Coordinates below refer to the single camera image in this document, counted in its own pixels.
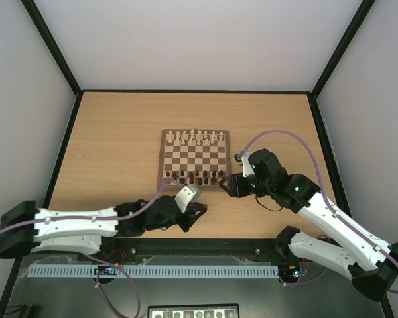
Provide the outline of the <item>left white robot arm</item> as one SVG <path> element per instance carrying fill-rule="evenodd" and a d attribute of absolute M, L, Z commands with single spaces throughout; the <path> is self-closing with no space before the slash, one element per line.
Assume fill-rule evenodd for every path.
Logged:
<path fill-rule="evenodd" d="M 173 225 L 187 232 L 207 209 L 203 203 L 183 204 L 168 195 L 153 203 L 140 199 L 75 212 L 39 209 L 35 201 L 24 201 L 1 216 L 0 259 L 52 251 L 94 255 L 100 252 L 105 237 L 139 237 Z"/>

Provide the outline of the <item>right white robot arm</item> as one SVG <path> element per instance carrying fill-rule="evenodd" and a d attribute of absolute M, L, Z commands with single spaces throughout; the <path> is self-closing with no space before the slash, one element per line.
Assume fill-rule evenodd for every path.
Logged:
<path fill-rule="evenodd" d="M 302 174 L 276 178 L 233 174 L 219 185 L 230 197 L 269 196 L 280 207 L 308 219 L 334 244 L 312 238 L 287 226 L 275 239 L 277 254 L 290 260 L 305 258 L 319 263 L 351 281 L 368 299 L 380 302 L 398 276 L 398 243 L 390 244 L 358 225 L 324 196 L 318 185 Z"/>

